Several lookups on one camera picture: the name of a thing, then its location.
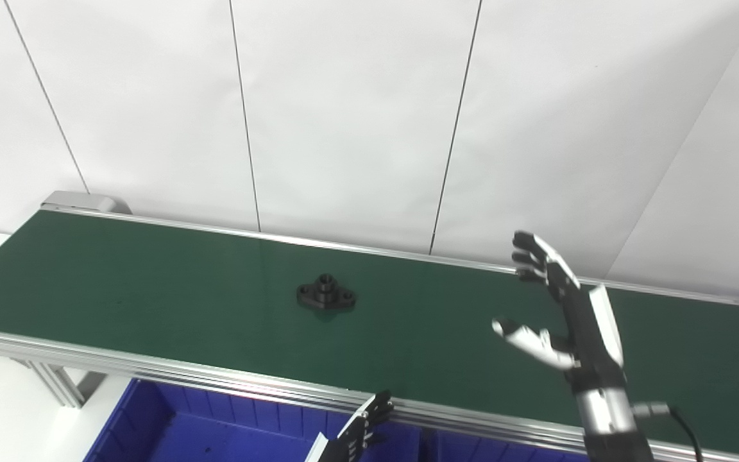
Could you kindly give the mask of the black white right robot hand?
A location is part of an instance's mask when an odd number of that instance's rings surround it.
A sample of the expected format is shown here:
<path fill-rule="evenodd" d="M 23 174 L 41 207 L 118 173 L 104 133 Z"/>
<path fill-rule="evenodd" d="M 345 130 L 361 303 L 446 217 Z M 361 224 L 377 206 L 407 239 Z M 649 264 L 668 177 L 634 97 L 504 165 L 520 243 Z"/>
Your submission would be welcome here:
<path fill-rule="evenodd" d="M 624 388 L 624 348 L 612 304 L 603 284 L 584 287 L 554 248 L 523 230 L 513 237 L 516 275 L 522 282 L 546 287 L 562 309 L 567 336 L 534 330 L 508 318 L 495 318 L 496 336 L 533 359 L 562 371 L 574 394 L 601 388 Z"/>

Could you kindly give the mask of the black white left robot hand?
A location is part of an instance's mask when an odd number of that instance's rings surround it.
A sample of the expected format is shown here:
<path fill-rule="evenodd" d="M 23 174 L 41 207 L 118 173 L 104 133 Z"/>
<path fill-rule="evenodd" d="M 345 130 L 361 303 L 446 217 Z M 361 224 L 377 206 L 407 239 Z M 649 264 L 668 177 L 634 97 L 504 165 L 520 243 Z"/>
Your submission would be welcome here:
<path fill-rule="evenodd" d="M 375 393 L 352 413 L 336 438 L 319 433 L 305 461 L 359 461 L 367 448 L 386 441 L 377 427 L 388 421 L 393 410 L 389 389 Z"/>

